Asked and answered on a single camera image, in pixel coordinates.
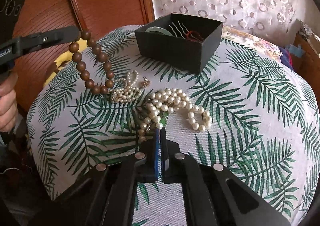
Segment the person's left hand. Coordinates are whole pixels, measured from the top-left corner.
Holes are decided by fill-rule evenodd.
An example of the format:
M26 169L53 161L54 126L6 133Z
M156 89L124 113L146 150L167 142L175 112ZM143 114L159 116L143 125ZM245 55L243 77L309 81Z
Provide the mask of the person's left hand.
M16 72L12 72L1 84L0 129L9 132L16 124L18 115L15 85L18 80Z

